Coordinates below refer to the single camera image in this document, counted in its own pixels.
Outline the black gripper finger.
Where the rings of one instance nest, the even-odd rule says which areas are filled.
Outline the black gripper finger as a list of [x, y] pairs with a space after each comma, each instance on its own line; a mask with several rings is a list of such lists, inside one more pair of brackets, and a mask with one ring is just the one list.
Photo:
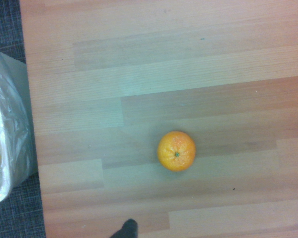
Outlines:
[[124, 222], [121, 229], [116, 231], [110, 238], [137, 238], [138, 224], [134, 219], [128, 219]]

